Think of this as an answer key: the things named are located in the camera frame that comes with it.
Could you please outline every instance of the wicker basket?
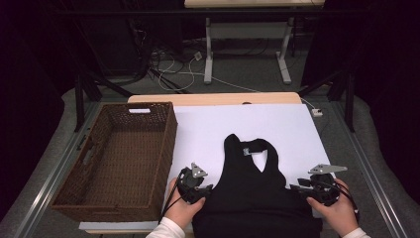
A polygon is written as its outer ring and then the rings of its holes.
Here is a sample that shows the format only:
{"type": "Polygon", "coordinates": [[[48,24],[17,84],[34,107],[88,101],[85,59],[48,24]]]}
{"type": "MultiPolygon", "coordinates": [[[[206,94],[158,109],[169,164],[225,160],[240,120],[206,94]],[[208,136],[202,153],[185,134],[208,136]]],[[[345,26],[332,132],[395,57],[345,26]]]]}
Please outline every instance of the wicker basket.
{"type": "Polygon", "coordinates": [[[176,127],[170,102],[104,105],[52,209],[76,221],[158,220],[176,127]]]}

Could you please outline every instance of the black garment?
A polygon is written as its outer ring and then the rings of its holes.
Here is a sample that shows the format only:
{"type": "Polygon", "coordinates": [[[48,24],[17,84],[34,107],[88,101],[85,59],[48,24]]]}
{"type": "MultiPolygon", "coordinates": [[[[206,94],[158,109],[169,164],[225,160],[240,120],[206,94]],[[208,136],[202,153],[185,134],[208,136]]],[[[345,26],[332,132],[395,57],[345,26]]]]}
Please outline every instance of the black garment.
{"type": "Polygon", "coordinates": [[[266,140],[225,140],[225,164],[220,180],[194,216],[196,238],[319,237],[322,221],[297,191],[285,188],[278,155],[266,140]],[[267,150],[261,172],[249,153],[267,150]]]}

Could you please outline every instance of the gray floor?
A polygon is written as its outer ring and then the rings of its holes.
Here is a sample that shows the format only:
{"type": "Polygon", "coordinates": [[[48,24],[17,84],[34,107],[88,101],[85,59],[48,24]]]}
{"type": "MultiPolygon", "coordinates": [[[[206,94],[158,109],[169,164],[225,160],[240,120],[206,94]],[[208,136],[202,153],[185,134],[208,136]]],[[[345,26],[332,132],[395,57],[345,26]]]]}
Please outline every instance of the gray floor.
{"type": "MultiPolygon", "coordinates": [[[[249,53],[250,46],[254,46],[256,43],[258,42],[227,42],[224,43],[225,47],[216,53],[248,53],[252,55],[258,53],[259,50],[263,50],[264,44],[259,44],[256,48],[253,47],[253,51],[249,53]]],[[[230,83],[255,91],[298,91],[309,45],[310,40],[298,39],[296,57],[292,58],[290,54],[287,54],[286,61],[292,77],[290,85],[282,83],[281,74],[275,60],[274,52],[278,49],[279,41],[270,41],[267,49],[256,56],[233,57],[215,54],[214,76],[223,80],[223,82],[215,80],[210,85],[204,85],[203,76],[196,75],[195,82],[188,87],[188,90],[192,93],[248,91],[227,84],[230,83]]],[[[167,68],[170,64],[170,60],[163,61],[160,68],[167,68]]],[[[202,60],[194,61],[191,69],[194,72],[203,72],[203,65],[202,60]]],[[[183,71],[188,72],[188,65],[183,71]]],[[[189,74],[171,74],[167,77],[180,85],[188,85],[192,80],[192,76],[189,74]]],[[[161,89],[158,79],[148,76],[139,82],[124,87],[138,94],[173,93],[161,89]]],[[[101,90],[104,94],[104,100],[126,100],[108,88],[101,87],[101,90]]],[[[331,164],[349,168],[348,172],[339,173],[337,176],[347,182],[352,189],[353,196],[361,211],[360,225],[372,237],[420,237],[420,229],[416,224],[420,219],[419,205],[407,196],[394,174],[383,161],[374,126],[368,113],[368,106],[356,98],[356,134],[349,134],[342,123],[340,103],[329,102],[325,97],[327,90],[328,87],[323,86],[305,99],[315,107],[323,109],[323,117],[314,118],[314,123],[331,164]],[[352,138],[355,137],[358,145],[363,149],[362,153],[357,150],[357,145],[352,141],[352,138]],[[359,161],[360,156],[367,158],[370,169],[374,171],[373,181],[379,181],[374,187],[369,183],[371,175],[367,175],[364,165],[359,161]],[[381,190],[385,191],[385,196],[377,196],[376,191],[378,189],[379,194],[381,190]],[[389,219],[384,219],[384,217],[396,217],[397,222],[392,218],[392,222],[389,222],[389,219]]],[[[75,136],[72,132],[76,121],[74,90],[70,90],[62,99],[65,102],[65,110],[60,124],[31,179],[9,213],[2,220],[0,224],[1,237],[15,237],[17,232],[21,232],[22,222],[34,204],[37,195],[48,181],[51,171],[59,163],[61,156],[66,152],[70,139],[75,136]]],[[[78,230],[77,222],[50,210],[48,207],[39,217],[41,219],[32,226],[33,230],[30,232],[33,237],[92,237],[92,235],[78,230]]],[[[132,235],[105,235],[104,237],[112,236],[132,237],[132,235]]],[[[322,237],[337,237],[337,234],[331,230],[325,230],[322,237]]]]}

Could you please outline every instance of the table leg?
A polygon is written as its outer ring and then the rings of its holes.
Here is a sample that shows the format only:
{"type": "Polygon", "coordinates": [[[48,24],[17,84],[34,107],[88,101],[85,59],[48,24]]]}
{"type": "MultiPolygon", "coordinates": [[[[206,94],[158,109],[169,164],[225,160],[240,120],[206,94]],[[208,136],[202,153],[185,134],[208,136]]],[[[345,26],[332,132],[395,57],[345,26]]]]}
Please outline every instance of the table leg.
{"type": "Polygon", "coordinates": [[[210,84],[213,72],[213,53],[211,51],[211,23],[210,18],[206,18],[206,43],[207,43],[207,58],[206,68],[204,71],[204,83],[210,84]]]}
{"type": "Polygon", "coordinates": [[[286,28],[284,30],[284,37],[281,43],[281,50],[280,52],[276,52],[275,54],[277,55],[277,61],[278,61],[278,65],[280,67],[280,72],[281,72],[281,76],[283,77],[283,82],[285,84],[290,84],[291,83],[291,79],[290,79],[290,75],[288,73],[288,68],[286,65],[286,61],[284,60],[284,57],[286,55],[287,52],[287,45],[288,45],[288,41],[290,39],[290,34],[291,34],[291,29],[292,29],[292,24],[293,24],[293,18],[289,18],[286,28]]]}

